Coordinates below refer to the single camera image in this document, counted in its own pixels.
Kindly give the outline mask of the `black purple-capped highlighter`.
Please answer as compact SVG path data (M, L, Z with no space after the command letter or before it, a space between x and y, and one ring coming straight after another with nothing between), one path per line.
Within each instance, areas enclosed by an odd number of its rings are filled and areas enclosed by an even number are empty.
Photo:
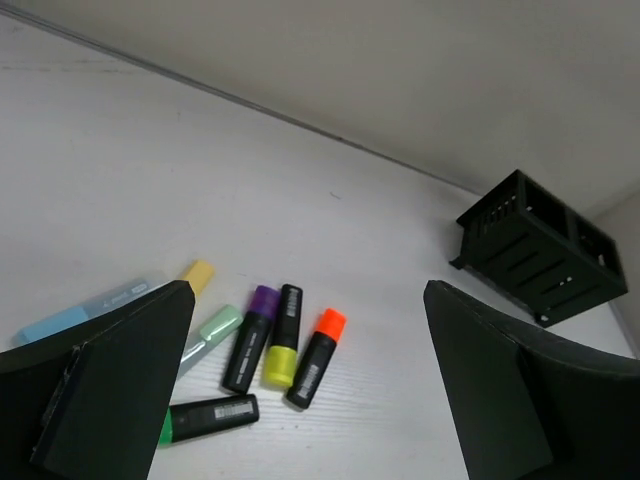
M280 292L259 285L249 302L229 357L221 386L236 394L246 394L271 332L280 302Z

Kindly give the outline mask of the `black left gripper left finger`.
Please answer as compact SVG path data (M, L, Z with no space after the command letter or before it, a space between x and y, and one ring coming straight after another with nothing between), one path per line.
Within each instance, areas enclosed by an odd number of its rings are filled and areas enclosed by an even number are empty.
M194 307L174 280L2 352L2 478L147 478Z

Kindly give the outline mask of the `black orange-capped highlighter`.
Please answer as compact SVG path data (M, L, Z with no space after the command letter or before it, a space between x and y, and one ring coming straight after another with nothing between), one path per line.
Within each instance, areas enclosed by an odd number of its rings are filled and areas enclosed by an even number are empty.
M346 316L331 308L319 317L298 364L293 384L286 393L286 399L294 407L306 410L311 405L346 323Z

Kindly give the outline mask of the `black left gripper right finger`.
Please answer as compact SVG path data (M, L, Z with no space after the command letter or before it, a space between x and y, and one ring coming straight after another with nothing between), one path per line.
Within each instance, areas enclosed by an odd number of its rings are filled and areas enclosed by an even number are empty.
M431 280L424 306L471 479L636 479L639 362Z

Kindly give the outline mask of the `yellow pastel highlighter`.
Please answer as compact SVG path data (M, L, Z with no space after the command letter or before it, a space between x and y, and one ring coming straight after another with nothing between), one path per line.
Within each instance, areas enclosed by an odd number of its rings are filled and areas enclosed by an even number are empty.
M194 260L181 274L180 279L191 287L195 297L199 297L215 275L214 267L205 260Z

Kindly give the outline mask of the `green pastel highlighter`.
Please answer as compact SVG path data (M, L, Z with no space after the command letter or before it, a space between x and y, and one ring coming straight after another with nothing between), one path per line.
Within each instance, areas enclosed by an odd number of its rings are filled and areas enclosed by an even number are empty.
M243 315L234 306L225 305L187 337L176 380L179 381L242 324Z

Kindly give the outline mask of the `blue pastel highlighter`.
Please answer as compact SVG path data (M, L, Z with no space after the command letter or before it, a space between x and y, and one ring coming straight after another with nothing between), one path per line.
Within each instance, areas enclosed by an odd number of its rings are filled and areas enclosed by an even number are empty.
M45 317L19 330L12 345L19 347L73 328L112 312L168 282L161 271L152 271L98 294L75 306Z

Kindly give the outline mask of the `black green-capped highlighter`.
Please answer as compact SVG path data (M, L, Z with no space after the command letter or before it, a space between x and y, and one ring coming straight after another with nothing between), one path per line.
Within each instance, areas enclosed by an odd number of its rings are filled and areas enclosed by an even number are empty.
M158 446L244 427L256 423L259 418L258 401L253 394L171 405L165 415Z

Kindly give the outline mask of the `black yellow-capped highlighter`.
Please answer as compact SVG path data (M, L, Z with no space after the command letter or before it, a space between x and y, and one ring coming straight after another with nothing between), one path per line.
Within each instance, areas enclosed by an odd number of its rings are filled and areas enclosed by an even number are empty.
M303 290L291 284L281 288L270 346L264 366L267 384L288 389L292 386L299 344Z

